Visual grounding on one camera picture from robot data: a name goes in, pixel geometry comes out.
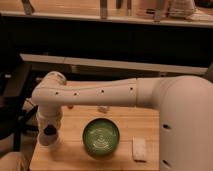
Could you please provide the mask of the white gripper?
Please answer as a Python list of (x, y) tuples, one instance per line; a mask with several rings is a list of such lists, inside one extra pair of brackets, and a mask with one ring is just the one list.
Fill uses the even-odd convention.
[(59, 138), (59, 129), (61, 127), (61, 123), (57, 121), (53, 122), (40, 122), (38, 124), (39, 134), (38, 134), (38, 142), (42, 146), (52, 146), (58, 141)]

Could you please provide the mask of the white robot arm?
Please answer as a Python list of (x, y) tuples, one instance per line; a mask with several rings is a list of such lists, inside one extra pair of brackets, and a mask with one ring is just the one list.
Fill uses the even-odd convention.
[(160, 171), (213, 171), (213, 83), (198, 76), (68, 86), (52, 71), (36, 86), (38, 141), (53, 146), (65, 105), (146, 107), (160, 114)]

